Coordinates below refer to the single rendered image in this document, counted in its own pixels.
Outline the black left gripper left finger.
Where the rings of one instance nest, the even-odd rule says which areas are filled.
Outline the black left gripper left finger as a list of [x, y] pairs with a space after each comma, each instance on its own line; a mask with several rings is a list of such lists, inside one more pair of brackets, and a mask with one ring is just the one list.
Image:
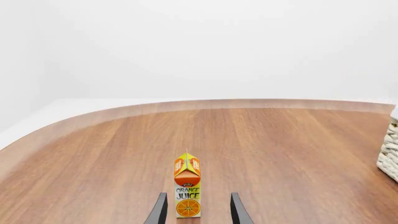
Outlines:
[[161, 192], [144, 224], [166, 224], [167, 209], [167, 194]]

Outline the orange juice carton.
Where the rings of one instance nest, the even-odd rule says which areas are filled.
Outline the orange juice carton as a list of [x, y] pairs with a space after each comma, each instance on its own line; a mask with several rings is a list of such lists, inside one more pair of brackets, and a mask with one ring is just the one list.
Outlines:
[[188, 152], [174, 162], [174, 188], [176, 217], [201, 217], [201, 165]]

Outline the pale woven basket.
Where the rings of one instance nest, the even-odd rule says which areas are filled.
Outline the pale woven basket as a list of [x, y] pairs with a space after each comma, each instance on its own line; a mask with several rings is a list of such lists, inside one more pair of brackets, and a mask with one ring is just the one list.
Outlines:
[[398, 183], [398, 105], [392, 110], [390, 118], [376, 165]]

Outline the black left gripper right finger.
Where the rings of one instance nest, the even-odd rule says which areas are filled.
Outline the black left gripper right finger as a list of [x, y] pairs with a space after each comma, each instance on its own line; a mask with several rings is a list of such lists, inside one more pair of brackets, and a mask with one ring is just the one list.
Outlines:
[[230, 210], [233, 224], [254, 224], [237, 192], [231, 194]]

